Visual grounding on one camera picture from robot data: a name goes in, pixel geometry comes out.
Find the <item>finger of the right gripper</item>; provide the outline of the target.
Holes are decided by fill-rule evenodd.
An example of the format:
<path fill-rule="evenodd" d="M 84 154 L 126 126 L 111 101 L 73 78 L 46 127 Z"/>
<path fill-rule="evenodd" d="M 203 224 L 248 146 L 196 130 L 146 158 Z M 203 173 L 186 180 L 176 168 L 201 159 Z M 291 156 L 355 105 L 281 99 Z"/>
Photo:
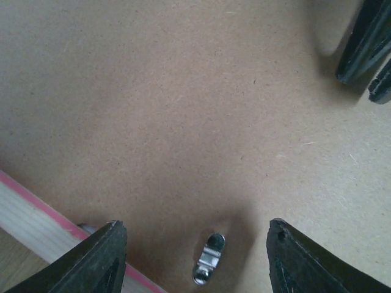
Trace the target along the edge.
<path fill-rule="evenodd" d="M 390 102 L 391 88 L 391 60 L 381 68 L 380 72 L 370 82 L 368 86 L 369 100 L 376 104 L 385 104 Z"/>
<path fill-rule="evenodd" d="M 364 1 L 335 77 L 349 84 L 390 52 L 390 0 Z"/>

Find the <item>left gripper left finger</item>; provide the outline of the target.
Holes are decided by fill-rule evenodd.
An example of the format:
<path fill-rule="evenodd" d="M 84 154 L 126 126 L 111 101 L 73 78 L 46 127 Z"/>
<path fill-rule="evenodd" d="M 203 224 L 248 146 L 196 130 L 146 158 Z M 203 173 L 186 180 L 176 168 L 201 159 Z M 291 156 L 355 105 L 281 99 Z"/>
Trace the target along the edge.
<path fill-rule="evenodd" d="M 8 292 L 121 292 L 127 232 L 111 221 Z"/>

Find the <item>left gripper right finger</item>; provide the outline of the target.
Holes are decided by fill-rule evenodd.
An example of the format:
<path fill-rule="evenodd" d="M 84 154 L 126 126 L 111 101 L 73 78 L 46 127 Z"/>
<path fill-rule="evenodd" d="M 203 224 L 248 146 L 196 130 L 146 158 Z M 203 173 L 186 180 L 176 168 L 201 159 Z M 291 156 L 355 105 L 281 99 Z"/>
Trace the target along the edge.
<path fill-rule="evenodd" d="M 390 292 L 283 219 L 269 222 L 266 249 L 273 292 Z"/>

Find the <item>pink wooden picture frame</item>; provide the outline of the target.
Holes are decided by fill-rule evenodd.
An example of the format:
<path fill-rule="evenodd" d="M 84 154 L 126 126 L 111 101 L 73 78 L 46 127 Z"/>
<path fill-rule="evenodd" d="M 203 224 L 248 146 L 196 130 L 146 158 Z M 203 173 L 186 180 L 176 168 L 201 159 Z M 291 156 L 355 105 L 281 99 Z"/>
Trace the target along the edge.
<path fill-rule="evenodd" d="M 1 173 L 1 228 L 48 265 L 93 234 L 69 221 L 4 172 Z M 126 263 L 121 292 L 162 291 Z"/>

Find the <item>brown cardboard backing sheet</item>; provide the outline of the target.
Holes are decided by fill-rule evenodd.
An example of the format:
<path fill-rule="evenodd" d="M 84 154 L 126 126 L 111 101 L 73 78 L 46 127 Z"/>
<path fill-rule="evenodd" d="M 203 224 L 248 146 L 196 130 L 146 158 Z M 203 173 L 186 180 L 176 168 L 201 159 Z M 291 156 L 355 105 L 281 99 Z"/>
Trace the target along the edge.
<path fill-rule="evenodd" d="M 389 284 L 390 104 L 334 76 L 359 7 L 2 1 L 1 170 L 73 222 L 123 221 L 168 292 L 270 292 L 274 218 Z"/>

